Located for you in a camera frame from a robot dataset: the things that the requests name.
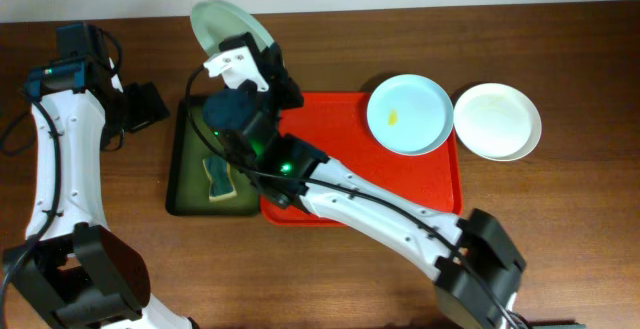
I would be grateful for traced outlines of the light green plate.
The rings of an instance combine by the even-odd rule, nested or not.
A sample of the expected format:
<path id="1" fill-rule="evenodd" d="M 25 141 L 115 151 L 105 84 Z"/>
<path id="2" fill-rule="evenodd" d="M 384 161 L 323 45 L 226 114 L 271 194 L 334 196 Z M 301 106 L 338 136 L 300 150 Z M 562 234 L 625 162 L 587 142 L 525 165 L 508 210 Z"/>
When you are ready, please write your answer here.
<path id="1" fill-rule="evenodd" d="M 270 47 L 274 39 L 251 14 L 224 0 L 207 0 L 195 4 L 190 15 L 194 35 L 209 56 L 220 52 L 225 39 L 249 32 L 260 51 Z"/>

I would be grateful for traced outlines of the green yellow sponge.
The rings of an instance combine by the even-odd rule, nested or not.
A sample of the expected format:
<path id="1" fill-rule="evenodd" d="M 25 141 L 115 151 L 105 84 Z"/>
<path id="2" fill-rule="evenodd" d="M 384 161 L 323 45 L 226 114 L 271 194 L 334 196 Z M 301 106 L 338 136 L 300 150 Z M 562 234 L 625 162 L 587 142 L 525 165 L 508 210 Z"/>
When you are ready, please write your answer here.
<path id="1" fill-rule="evenodd" d="M 203 161 L 205 175 L 209 180 L 208 198 L 210 202 L 223 201 L 237 196 L 232 180 L 230 164 L 219 156 L 210 156 Z"/>

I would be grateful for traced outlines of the light blue plate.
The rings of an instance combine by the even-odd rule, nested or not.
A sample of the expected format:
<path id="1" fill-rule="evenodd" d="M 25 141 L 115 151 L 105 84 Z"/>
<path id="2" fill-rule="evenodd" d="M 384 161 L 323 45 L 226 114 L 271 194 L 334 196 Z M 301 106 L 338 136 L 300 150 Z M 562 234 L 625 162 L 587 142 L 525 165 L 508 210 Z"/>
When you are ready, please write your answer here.
<path id="1" fill-rule="evenodd" d="M 453 131 L 453 104 L 435 81 L 416 74 L 384 80 L 366 107 L 368 128 L 387 150 L 420 156 L 442 146 Z"/>

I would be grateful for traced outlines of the white plate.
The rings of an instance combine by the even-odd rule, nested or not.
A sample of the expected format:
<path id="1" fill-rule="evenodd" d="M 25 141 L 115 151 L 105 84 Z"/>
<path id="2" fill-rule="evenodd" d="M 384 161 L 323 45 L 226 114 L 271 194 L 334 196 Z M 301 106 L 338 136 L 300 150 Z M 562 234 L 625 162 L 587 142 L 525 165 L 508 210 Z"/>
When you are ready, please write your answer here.
<path id="1" fill-rule="evenodd" d="M 497 162 L 526 157 L 542 136 L 541 116 L 533 101 L 506 84 L 482 83 L 466 89 L 454 104 L 453 121 L 470 152 Z"/>

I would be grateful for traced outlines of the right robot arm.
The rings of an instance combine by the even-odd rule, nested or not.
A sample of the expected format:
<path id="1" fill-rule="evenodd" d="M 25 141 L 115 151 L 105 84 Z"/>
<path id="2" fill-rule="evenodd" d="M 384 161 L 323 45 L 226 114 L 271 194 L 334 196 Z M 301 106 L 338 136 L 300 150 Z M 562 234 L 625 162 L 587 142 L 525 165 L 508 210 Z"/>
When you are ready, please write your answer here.
<path id="1" fill-rule="evenodd" d="M 225 87 L 203 120 L 225 159 L 272 203 L 349 226 L 389 247 L 434 284 L 440 311 L 462 328 L 527 328 L 513 304 L 526 262 L 500 222 L 422 207 L 384 190 L 313 145 L 279 131 L 280 114 L 304 98 L 275 42 L 249 32 L 216 44 L 203 69 Z"/>

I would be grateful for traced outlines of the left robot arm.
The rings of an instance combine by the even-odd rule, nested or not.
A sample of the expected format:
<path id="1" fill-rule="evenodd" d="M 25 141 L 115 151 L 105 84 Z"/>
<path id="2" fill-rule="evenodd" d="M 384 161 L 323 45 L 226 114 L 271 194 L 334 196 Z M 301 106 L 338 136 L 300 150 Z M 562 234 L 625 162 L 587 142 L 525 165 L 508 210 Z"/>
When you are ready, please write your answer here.
<path id="1" fill-rule="evenodd" d="M 98 97 L 122 98 L 121 87 L 110 73 L 63 64 L 32 70 L 24 91 L 37 127 L 36 195 L 24 244 L 3 253 L 3 284 L 51 328 L 195 327 L 152 294 L 143 258 L 106 223 Z"/>

